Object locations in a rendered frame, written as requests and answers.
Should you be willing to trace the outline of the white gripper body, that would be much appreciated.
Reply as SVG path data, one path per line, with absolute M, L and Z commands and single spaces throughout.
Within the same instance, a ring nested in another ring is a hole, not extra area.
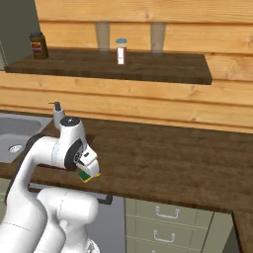
M 83 152 L 79 160 L 80 168 L 89 176 L 96 176 L 100 173 L 99 162 L 97 160 L 97 153 L 92 150 Z

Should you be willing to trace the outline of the green and yellow sponge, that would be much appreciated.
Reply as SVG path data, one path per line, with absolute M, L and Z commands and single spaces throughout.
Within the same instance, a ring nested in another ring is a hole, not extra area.
M 89 182 L 90 180 L 94 179 L 94 178 L 97 178 L 99 177 L 100 174 L 96 174 L 95 176 L 90 176 L 88 175 L 86 172 L 82 171 L 79 173 L 79 177 L 80 179 L 82 180 L 83 183 L 87 183 Z

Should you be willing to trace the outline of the white soap dispenser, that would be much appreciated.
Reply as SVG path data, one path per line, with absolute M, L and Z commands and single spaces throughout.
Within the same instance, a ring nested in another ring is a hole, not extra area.
M 54 126 L 56 128 L 59 128 L 60 121 L 65 117 L 65 112 L 61 108 L 59 102 L 53 102 L 53 104 L 54 104 L 54 109 L 53 109 Z

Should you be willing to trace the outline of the grey dishwasher door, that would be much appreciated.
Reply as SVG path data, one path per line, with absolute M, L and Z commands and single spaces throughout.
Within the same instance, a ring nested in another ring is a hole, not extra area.
M 112 197 L 113 201 L 109 206 L 99 203 L 98 214 L 87 225 L 87 231 L 101 253 L 126 253 L 125 199 Z

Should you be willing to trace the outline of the grey steel sink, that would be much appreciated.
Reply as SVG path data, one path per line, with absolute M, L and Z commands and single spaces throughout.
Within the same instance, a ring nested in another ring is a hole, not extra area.
M 12 163 L 52 118 L 0 113 L 0 162 Z

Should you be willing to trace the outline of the pale green drawer front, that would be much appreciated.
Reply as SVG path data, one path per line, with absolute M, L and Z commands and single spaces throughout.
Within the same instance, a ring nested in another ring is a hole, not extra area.
M 151 243 L 128 236 L 126 238 L 126 253 L 201 253 L 201 252 L 198 250 L 182 249 L 171 246 L 165 246 L 157 243 Z
M 167 245 L 179 246 L 201 250 L 206 238 L 207 231 L 203 228 L 190 226 L 181 226 L 161 221 L 126 216 L 126 234 L 131 237 L 149 240 L 152 242 L 163 243 L 154 240 L 153 230 L 157 230 L 157 236 L 163 239 L 169 239 L 171 233 L 176 237 L 173 243 Z
M 159 217 L 155 213 L 156 206 L 160 206 L 160 212 L 167 215 L 173 215 L 175 209 L 179 209 L 180 210 L 179 217 L 177 219 L 168 219 Z M 198 209 L 165 205 L 147 201 L 136 201 L 135 213 L 138 216 L 143 216 L 155 220 L 168 221 L 178 224 L 186 224 L 201 228 L 208 228 L 212 217 L 212 211 L 202 211 Z

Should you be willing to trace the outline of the dark wooden shelf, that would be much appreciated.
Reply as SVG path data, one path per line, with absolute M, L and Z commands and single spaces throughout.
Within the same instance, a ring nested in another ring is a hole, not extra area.
M 47 59 L 26 56 L 5 67 L 7 73 L 40 74 L 179 84 L 211 85 L 203 54 L 128 51 L 126 65 L 115 51 L 50 48 Z

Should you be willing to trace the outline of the spice bottle with blue lid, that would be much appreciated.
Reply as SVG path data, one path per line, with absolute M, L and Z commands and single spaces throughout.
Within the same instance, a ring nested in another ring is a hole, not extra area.
M 127 40 L 120 38 L 116 40 L 116 43 L 118 65 L 125 65 L 127 62 Z

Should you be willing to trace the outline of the dark jar with red label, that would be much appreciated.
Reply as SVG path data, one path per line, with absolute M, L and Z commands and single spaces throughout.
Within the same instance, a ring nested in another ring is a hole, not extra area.
M 45 37 L 42 32 L 33 32 L 30 34 L 32 51 L 35 59 L 48 58 Z

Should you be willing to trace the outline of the grey shelf bracket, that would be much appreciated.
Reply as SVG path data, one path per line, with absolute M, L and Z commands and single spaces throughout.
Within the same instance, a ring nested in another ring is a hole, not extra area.
M 97 45 L 99 51 L 110 50 L 110 24 L 108 22 L 95 23 Z
M 166 34 L 166 24 L 153 22 L 150 24 L 150 48 L 153 53 L 162 53 Z

